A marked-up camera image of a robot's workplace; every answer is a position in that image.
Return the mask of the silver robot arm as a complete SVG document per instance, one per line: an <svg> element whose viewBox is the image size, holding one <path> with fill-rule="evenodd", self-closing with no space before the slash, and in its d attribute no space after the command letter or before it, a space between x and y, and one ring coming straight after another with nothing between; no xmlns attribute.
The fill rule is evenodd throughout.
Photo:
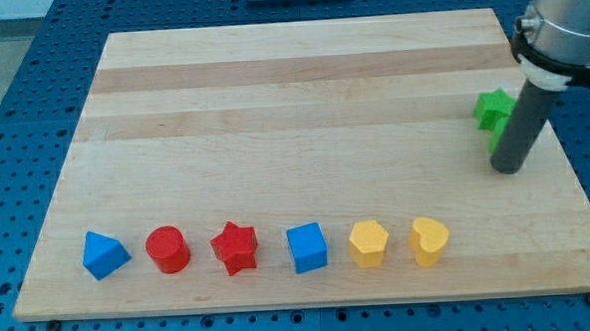
<svg viewBox="0 0 590 331"><path fill-rule="evenodd" d="M531 0L515 20L511 49L535 87L590 89L590 0Z"/></svg>

